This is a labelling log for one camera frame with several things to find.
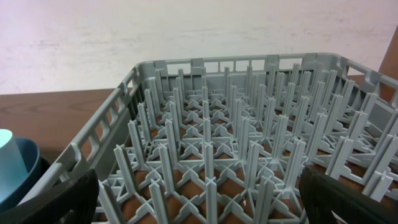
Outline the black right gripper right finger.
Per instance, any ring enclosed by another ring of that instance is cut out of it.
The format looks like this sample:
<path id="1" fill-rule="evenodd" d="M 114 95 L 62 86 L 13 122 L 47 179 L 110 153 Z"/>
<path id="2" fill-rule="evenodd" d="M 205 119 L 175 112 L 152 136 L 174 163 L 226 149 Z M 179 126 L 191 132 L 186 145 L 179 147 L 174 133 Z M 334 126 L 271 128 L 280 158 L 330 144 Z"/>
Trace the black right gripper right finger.
<path id="1" fill-rule="evenodd" d="M 310 223 L 397 223 L 397 214 L 330 176 L 306 166 L 299 192 Z"/>

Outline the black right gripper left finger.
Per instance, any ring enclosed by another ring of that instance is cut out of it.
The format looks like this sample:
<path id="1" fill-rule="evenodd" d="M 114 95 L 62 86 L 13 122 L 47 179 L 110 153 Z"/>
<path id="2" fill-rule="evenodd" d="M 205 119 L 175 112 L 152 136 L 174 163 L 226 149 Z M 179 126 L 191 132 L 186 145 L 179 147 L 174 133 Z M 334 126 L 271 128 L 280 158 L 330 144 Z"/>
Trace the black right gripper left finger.
<path id="1" fill-rule="evenodd" d="M 91 223 L 99 195 L 90 169 L 1 214 L 1 223 Z"/>

